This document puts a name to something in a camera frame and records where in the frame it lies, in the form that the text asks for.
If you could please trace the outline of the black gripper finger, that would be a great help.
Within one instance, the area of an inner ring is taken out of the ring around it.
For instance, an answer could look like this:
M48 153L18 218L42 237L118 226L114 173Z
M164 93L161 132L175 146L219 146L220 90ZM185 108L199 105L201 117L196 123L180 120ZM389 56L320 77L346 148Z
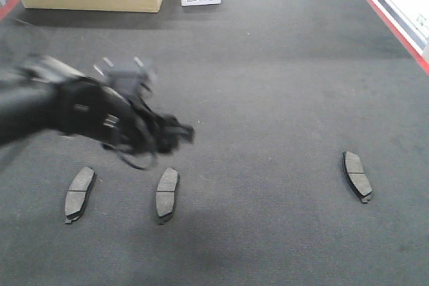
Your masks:
M195 130L190 125L182 124L173 115L162 115L158 118L157 150L158 153L171 153L179 143L193 143Z

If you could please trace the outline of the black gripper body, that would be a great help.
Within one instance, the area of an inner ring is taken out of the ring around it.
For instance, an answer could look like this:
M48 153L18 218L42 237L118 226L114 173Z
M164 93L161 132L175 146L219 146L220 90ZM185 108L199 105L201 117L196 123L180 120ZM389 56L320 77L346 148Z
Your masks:
M121 152L152 152L155 119L95 79L78 78L60 87L60 131L65 135L82 135Z

